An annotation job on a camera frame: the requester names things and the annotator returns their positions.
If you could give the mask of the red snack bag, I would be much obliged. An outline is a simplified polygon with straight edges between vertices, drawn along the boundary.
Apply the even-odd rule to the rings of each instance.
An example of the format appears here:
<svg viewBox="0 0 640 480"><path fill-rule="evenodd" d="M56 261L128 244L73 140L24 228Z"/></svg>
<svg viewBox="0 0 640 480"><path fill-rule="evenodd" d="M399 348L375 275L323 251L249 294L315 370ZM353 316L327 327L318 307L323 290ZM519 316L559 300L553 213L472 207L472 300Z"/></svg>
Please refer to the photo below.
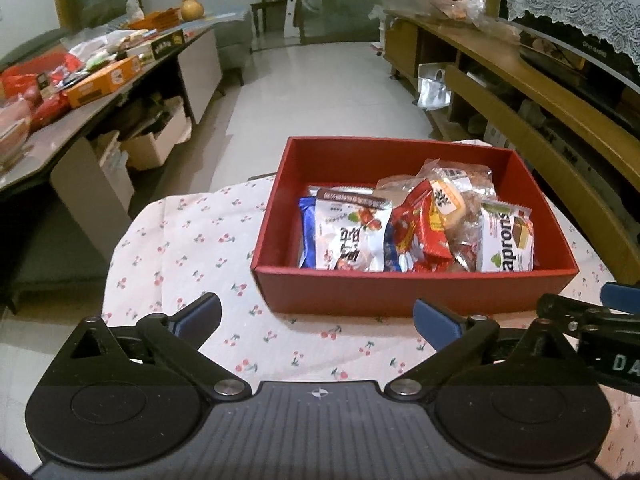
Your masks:
<svg viewBox="0 0 640 480"><path fill-rule="evenodd" d="M421 181L392 211L390 224L401 272L431 273L452 261L429 180Z"/></svg>

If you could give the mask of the white green wafer packet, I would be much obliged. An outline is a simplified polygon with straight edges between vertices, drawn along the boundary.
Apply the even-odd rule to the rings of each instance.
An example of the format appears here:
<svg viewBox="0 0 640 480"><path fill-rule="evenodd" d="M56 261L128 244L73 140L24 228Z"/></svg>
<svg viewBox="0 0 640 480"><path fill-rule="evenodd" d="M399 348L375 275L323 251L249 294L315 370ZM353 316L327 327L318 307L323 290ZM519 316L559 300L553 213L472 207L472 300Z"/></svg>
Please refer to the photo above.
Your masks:
<svg viewBox="0 0 640 480"><path fill-rule="evenodd" d="M483 200L476 270L483 273L534 270L534 225L520 205Z"/></svg>

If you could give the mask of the round bun white label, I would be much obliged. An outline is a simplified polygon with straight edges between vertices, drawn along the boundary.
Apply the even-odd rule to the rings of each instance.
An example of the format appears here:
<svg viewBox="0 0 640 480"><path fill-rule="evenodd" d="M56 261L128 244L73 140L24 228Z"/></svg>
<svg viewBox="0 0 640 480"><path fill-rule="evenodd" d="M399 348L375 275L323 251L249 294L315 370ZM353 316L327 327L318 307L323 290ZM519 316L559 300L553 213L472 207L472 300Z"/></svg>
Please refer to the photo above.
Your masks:
<svg viewBox="0 0 640 480"><path fill-rule="evenodd" d="M478 219L480 194L474 190L465 171L439 169L430 177L430 185L445 233L462 221Z"/></svg>

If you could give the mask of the white red jujube packet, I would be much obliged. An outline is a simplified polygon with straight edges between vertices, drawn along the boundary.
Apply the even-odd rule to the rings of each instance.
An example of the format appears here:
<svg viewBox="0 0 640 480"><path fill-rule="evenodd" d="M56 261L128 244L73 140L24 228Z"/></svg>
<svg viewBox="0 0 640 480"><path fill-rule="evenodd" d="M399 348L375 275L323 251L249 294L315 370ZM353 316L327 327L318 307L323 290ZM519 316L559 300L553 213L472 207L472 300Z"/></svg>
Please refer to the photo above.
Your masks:
<svg viewBox="0 0 640 480"><path fill-rule="evenodd" d="M386 198L319 188L314 205L314 267L382 272L392 203Z"/></svg>

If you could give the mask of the orange clear snack bag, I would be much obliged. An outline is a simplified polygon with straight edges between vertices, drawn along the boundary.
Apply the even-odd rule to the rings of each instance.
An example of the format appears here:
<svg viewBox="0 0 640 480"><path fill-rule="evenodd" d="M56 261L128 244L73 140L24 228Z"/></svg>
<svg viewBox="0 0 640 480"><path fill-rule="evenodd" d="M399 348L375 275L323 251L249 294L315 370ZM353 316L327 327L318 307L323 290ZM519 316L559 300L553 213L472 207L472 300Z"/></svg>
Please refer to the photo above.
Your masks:
<svg viewBox="0 0 640 480"><path fill-rule="evenodd" d="M498 198L490 168L443 159L427 159L415 176L401 174L379 180L374 190L407 194L425 179L431 181L442 178L447 178L456 186L462 197L471 203L471 209L477 206L481 198Z"/></svg>

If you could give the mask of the dark blue foil packet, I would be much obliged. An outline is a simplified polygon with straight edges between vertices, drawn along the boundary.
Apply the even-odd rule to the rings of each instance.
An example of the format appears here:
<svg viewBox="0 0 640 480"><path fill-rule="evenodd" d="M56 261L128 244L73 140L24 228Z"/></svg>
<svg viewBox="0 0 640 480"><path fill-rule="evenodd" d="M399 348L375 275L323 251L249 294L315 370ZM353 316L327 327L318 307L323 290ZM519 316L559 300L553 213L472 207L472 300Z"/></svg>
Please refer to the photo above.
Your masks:
<svg viewBox="0 0 640 480"><path fill-rule="evenodd" d="M303 196L298 201L302 219L302 254L300 266L303 269L316 267L316 198Z"/></svg>

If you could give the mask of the red cardboard box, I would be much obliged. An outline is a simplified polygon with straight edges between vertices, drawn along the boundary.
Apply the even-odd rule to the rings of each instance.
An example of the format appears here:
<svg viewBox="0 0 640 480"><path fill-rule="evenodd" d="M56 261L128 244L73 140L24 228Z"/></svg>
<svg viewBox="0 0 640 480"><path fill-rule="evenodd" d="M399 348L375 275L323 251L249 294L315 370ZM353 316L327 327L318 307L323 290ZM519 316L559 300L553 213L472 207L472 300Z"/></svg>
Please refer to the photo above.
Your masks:
<svg viewBox="0 0 640 480"><path fill-rule="evenodd" d="M252 261L277 313L532 310L578 266L517 154L469 144L292 138Z"/></svg>

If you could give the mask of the wooden tv cabinet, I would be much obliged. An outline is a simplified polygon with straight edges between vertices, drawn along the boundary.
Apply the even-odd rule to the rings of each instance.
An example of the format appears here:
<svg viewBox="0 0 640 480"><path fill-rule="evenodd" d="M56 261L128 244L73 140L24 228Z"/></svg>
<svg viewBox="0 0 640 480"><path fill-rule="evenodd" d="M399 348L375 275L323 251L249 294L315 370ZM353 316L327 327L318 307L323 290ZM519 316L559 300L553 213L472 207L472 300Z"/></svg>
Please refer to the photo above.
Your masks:
<svg viewBox="0 0 640 480"><path fill-rule="evenodd" d="M639 141L576 94L526 63L513 44L465 24L393 12L384 58L418 80L442 63L450 122L483 116L533 167L614 278L639 281Z"/></svg>

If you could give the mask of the white storage box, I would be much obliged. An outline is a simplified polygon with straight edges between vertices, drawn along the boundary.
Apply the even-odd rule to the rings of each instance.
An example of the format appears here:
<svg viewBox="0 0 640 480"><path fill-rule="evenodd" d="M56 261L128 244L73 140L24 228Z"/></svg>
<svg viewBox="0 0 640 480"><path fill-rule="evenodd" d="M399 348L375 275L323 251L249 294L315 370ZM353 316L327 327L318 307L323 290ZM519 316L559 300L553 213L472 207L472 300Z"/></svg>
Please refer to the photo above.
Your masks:
<svg viewBox="0 0 640 480"><path fill-rule="evenodd" d="M149 114L122 148L128 153L127 166L138 171L163 166L172 150L191 139L192 122L183 98L174 96Z"/></svg>

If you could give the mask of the orange long box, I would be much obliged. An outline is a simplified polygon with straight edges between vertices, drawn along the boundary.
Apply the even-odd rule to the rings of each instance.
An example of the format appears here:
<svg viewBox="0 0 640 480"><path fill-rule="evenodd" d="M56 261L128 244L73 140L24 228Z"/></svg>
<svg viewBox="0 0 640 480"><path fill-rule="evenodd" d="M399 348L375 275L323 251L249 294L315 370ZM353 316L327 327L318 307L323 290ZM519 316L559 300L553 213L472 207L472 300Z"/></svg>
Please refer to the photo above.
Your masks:
<svg viewBox="0 0 640 480"><path fill-rule="evenodd" d="M133 80L141 70L140 60L136 56L130 56L104 66L64 93L70 107L78 108L114 93L126 82Z"/></svg>

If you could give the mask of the cluttered side table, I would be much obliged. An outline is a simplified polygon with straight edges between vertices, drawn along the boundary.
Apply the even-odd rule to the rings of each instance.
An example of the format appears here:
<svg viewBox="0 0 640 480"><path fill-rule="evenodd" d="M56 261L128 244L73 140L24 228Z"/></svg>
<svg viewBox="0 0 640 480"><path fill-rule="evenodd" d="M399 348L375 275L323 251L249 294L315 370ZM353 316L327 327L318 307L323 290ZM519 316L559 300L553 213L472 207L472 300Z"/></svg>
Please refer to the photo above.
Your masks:
<svg viewBox="0 0 640 480"><path fill-rule="evenodd" d="M131 219L93 156L87 134L134 87L167 76L171 66L176 68L191 124L197 125L221 81L214 31L219 22L213 16L182 25L186 39L179 49L146 65L131 62L136 71L130 79L118 70L118 86L105 96L98 95L92 82L78 84L80 107L27 140L26 156L1 177L1 193L16 193L38 178L47 178L92 246L104 259L111 258Z"/></svg>

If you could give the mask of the round yellow fruit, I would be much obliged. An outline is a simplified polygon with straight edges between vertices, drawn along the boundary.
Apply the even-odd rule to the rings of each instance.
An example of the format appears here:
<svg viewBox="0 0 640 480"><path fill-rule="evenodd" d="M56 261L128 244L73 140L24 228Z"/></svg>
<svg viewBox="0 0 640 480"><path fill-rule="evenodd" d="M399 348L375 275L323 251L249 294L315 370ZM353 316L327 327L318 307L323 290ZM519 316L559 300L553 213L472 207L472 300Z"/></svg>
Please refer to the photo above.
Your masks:
<svg viewBox="0 0 640 480"><path fill-rule="evenodd" d="M200 20L204 14L204 6L198 0L182 0L180 16L184 22Z"/></svg>

